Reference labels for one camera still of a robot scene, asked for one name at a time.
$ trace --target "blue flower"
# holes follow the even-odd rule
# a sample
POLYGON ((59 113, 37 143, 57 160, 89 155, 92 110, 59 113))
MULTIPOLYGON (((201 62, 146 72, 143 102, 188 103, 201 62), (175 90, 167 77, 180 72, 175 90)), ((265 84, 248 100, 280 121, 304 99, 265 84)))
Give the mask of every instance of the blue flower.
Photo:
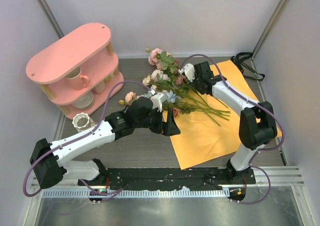
POLYGON ((153 95, 152 95, 151 92, 148 92, 147 94, 141 95, 141 97, 145 97, 145 98, 150 98, 150 97, 152 97, 152 96, 153 96, 153 95))
POLYGON ((177 100, 181 100, 181 97, 178 96, 178 95, 176 95, 176 94, 174 94, 174 93, 172 92, 172 90, 169 91, 169 92, 167 92, 167 93, 165 93, 165 94, 166 94, 166 96, 168 97, 167 102, 175 103, 176 99, 177 99, 177 100))

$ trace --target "red wire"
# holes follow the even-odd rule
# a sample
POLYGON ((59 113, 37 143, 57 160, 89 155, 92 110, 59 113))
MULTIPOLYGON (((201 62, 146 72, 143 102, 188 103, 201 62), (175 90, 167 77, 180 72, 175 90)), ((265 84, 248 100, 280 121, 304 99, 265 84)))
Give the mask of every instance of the red wire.
POLYGON ((247 181, 246 181, 246 178, 244 177, 243 180, 244 180, 244 190, 247 190, 247 181))
POLYGON ((109 177, 106 179, 106 187, 105 187, 105 190, 107 190, 108 186, 110 185, 110 182, 109 182, 109 177))

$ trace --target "pink mug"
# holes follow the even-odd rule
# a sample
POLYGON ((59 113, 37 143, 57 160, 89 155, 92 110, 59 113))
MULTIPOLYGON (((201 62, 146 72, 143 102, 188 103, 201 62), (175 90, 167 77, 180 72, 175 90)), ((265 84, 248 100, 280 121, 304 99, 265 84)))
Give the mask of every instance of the pink mug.
POLYGON ((89 77, 81 74, 81 68, 77 67, 68 75, 65 76, 69 86, 75 90, 81 90, 87 87, 90 83, 89 77))

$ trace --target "pink shelf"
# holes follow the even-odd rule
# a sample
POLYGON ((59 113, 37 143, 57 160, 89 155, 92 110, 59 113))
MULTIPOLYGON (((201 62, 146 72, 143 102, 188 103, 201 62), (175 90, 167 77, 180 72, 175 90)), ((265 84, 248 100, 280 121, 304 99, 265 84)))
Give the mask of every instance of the pink shelf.
MULTIPOLYGON (((80 110, 80 109, 77 109, 75 107, 73 107, 72 105, 69 105, 67 106, 70 110, 70 114, 66 115, 69 119, 72 119, 74 116, 76 116, 76 114, 79 114, 79 113, 87 113, 87 114, 91 114, 93 113, 95 110, 97 110, 107 99, 107 96, 111 90, 111 88, 117 84, 118 82, 120 81, 123 81, 124 80, 124 76, 119 73, 118 75, 115 75, 110 81, 106 82, 105 83, 105 91, 102 93, 102 94, 94 94, 94 104, 93 106, 88 109, 88 110, 80 110)), ((117 93, 121 88, 122 88, 123 85, 118 85, 113 93, 111 94, 111 96, 113 96, 115 93, 117 93)))
POLYGON ((79 97, 110 75, 117 68, 118 62, 118 56, 115 53, 108 55, 107 49, 102 49, 80 66, 83 74, 90 79, 89 85, 82 90, 74 90, 63 78, 49 85, 49 88, 56 94, 56 98, 51 101, 57 105, 74 103, 79 97))
POLYGON ((37 84, 56 82, 106 47, 110 40, 106 25, 82 25, 32 57, 26 74, 37 84))

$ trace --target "flower bouquet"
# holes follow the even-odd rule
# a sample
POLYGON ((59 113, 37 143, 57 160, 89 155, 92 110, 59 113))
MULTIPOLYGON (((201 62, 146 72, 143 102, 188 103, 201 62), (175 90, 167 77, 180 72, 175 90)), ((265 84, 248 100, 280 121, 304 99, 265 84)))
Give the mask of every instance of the flower bouquet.
MULTIPOLYGON (((173 108, 175 117, 179 114, 189 114, 194 111, 203 112, 219 126, 217 117, 229 120, 230 111, 212 108, 190 85, 188 79, 179 74, 180 64, 171 54, 158 48, 153 51, 147 49, 146 52, 151 52, 148 61, 151 65, 156 66, 156 70, 144 78, 142 83, 155 91, 166 94, 167 100, 162 103, 164 110, 173 108)), ((125 100, 120 101, 120 104, 131 105, 139 97, 150 98, 151 96, 150 94, 137 96, 135 93, 129 92, 125 100)), ((228 108, 223 102, 219 102, 223 107, 228 108)))

